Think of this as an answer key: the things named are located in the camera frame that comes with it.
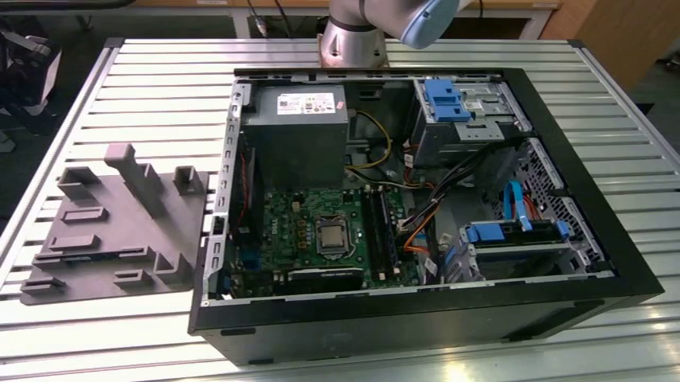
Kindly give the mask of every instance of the cpu socket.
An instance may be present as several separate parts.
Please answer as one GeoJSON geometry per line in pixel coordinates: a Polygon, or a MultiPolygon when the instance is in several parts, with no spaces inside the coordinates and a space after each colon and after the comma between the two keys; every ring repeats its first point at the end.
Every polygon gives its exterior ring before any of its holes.
{"type": "Polygon", "coordinates": [[[348,220],[342,216],[321,216],[316,223],[317,253],[329,260],[338,260],[350,253],[348,220]]]}

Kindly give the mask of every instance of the power supply label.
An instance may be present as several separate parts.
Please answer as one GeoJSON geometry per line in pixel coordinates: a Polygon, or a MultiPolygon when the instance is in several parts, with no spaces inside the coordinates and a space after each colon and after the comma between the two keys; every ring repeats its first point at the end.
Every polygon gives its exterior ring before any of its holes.
{"type": "Polygon", "coordinates": [[[280,115],[336,113],[333,93],[282,94],[277,98],[277,103],[280,115]]]}

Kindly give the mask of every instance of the floor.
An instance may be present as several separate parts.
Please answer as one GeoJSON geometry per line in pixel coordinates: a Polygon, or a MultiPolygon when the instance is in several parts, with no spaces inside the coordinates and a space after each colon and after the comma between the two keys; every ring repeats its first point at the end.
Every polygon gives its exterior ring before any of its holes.
{"type": "MultiPolygon", "coordinates": [[[[105,40],[109,37],[135,38],[230,38],[234,37],[232,23],[225,18],[175,17],[170,22],[149,22],[145,17],[94,18],[94,30],[85,33],[74,17],[42,17],[40,23],[50,38],[63,45],[61,75],[55,88],[53,108],[61,118],[69,112],[90,68],[95,63],[105,40]]],[[[282,37],[281,21],[270,20],[273,37],[282,37]]],[[[302,37],[314,36],[316,18],[292,20],[292,29],[302,37]]],[[[631,93],[639,103],[655,103],[650,120],[666,135],[676,150],[680,150],[680,73],[670,73],[655,66],[638,88],[631,93]]],[[[34,172],[50,147],[53,135],[32,136],[16,123],[0,115],[0,129],[16,142],[11,154],[0,154],[0,232],[12,215],[34,172]]]]}

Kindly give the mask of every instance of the ram slot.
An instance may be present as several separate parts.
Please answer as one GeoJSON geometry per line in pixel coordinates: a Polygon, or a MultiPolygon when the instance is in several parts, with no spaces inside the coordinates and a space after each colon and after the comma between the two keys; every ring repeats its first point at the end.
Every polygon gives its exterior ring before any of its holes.
{"type": "Polygon", "coordinates": [[[366,244],[369,246],[369,260],[372,262],[372,278],[384,280],[387,278],[388,263],[383,255],[381,238],[377,232],[377,218],[373,189],[366,189],[361,195],[361,215],[364,216],[364,232],[366,235],[366,244]]]}
{"type": "Polygon", "coordinates": [[[385,193],[381,191],[376,193],[377,205],[380,207],[380,226],[378,232],[381,234],[381,244],[383,244],[383,253],[387,256],[387,262],[391,264],[388,269],[388,274],[393,275],[395,270],[399,267],[399,256],[397,256],[397,246],[395,245],[395,231],[392,227],[392,219],[391,219],[391,209],[388,206],[385,193]]]}

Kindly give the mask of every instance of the slotted metal tabletop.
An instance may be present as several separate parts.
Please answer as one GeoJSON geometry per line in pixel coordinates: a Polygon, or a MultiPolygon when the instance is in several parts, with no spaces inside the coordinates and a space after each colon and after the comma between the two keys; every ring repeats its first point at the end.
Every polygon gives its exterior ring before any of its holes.
{"type": "Polygon", "coordinates": [[[157,172],[193,165],[212,172],[216,188],[233,69],[320,64],[316,40],[126,40],[102,52],[0,239],[0,379],[680,377],[680,160],[590,52],[566,41],[443,41],[424,51],[391,42],[388,52],[393,67],[527,70],[667,293],[541,341],[242,369],[186,333],[191,292],[22,305],[65,167],[113,173],[107,143],[133,142],[157,172]]]}

